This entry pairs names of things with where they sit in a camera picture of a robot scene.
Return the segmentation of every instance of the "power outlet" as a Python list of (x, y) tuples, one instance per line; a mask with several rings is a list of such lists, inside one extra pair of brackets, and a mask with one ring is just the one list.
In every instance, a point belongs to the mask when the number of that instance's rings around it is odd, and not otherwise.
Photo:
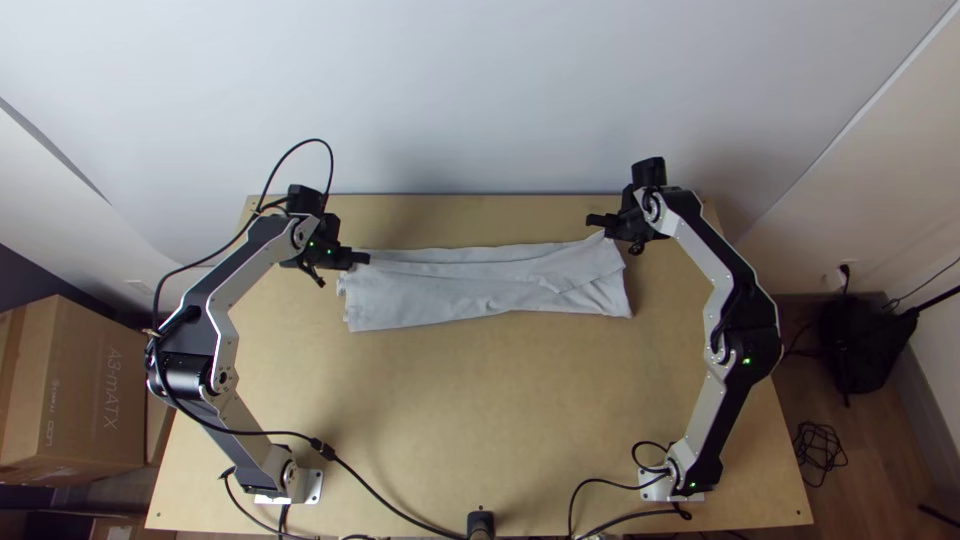
[(129, 286), (133, 287), (134, 289), (136, 289), (137, 292), (140, 293), (140, 294), (145, 294), (145, 295), (147, 295), (147, 296), (153, 296), (153, 288), (151, 288), (149, 285), (147, 285), (146, 283), (144, 283), (142, 280), (139, 280), (139, 279), (128, 279), (128, 280), (124, 281), (124, 283), (126, 283), (127, 285), (129, 285)]
[[(844, 287), (849, 286), (849, 282), (853, 280), (853, 266), (856, 262), (857, 259), (843, 259), (836, 268), (821, 276), (820, 279), (823, 281), (824, 288), (830, 292), (839, 292), (842, 291)], [(847, 269), (850, 272), (849, 277), (840, 270), (842, 265), (847, 265)]]

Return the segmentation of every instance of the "silver arm segment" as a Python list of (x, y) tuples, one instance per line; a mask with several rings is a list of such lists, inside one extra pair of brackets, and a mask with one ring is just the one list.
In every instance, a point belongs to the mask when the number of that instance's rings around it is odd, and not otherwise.
[(623, 192), (617, 214), (589, 216), (606, 236), (632, 242), (639, 255), (646, 242), (673, 238), (710, 280), (703, 309), (707, 374), (683, 437), (663, 463), (640, 468), (641, 483), (668, 473), (643, 490), (646, 500), (703, 500), (720, 481), (720, 454), (750, 388), (770, 374), (782, 355), (776, 305), (757, 283), (749, 264), (703, 218), (691, 191), (666, 186), (662, 158), (634, 165), (634, 182)]
[[(315, 266), (349, 268), (369, 256), (340, 246), (339, 219), (323, 212), (318, 192), (291, 186), (287, 198), (286, 215), (257, 217), (246, 241), (191, 287), (160, 326), (147, 348), (147, 387), (203, 425), (256, 502), (315, 504), (322, 472), (301, 471), (290, 449), (271, 443), (237, 394), (240, 337), (227, 313), (274, 264), (300, 268), (322, 286)], [(334, 455), (321, 441), (303, 438), (327, 459)]]

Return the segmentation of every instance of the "white wall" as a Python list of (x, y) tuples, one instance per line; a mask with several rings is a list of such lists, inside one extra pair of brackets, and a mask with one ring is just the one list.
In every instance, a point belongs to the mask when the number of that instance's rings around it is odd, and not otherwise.
[(660, 154), (736, 237), (950, 3), (12, 2), (0, 96), (179, 260), (308, 136), (338, 192), (615, 192)]
[[(124, 280), (152, 288), (176, 266), (2, 111), (0, 191), (0, 243), (106, 302), (145, 310), (152, 297)], [(166, 287), (163, 308), (175, 307), (196, 277)]]
[[(897, 298), (907, 294), (956, 260), (958, 255), (960, 249), (954, 247), (945, 257), (918, 268), (912, 275), (889, 287), (887, 296)], [(960, 264), (905, 299), (901, 311), (919, 305), (957, 284), (960, 284)], [(957, 321), (960, 321), (960, 296), (923, 311), (917, 331), (910, 339), (910, 348), (940, 405), (940, 412), (954, 444), (960, 449), (960, 396), (957, 395), (957, 387), (960, 386), (960, 332), (957, 331)]]
[[(909, 292), (960, 255), (960, 17), (950, 9), (901, 70), (737, 247), (774, 293), (822, 292), (847, 258), (851, 288)], [(903, 302), (960, 283), (960, 265)], [(910, 340), (960, 449), (960, 298)]]

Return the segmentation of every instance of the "black bag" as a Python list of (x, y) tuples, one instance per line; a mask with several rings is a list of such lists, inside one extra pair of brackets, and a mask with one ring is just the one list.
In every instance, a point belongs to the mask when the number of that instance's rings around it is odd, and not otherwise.
[(917, 328), (918, 318), (916, 309), (894, 315), (846, 295), (823, 306), (819, 321), (821, 357), (848, 407), (850, 394), (873, 392), (887, 382), (894, 362)]

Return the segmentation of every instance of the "folded fabric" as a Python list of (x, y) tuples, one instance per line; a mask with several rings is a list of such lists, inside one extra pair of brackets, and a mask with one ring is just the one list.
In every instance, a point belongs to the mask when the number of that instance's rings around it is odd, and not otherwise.
[(613, 240), (461, 249), (366, 250), (370, 264), (340, 274), (351, 332), (554, 311), (631, 316)]

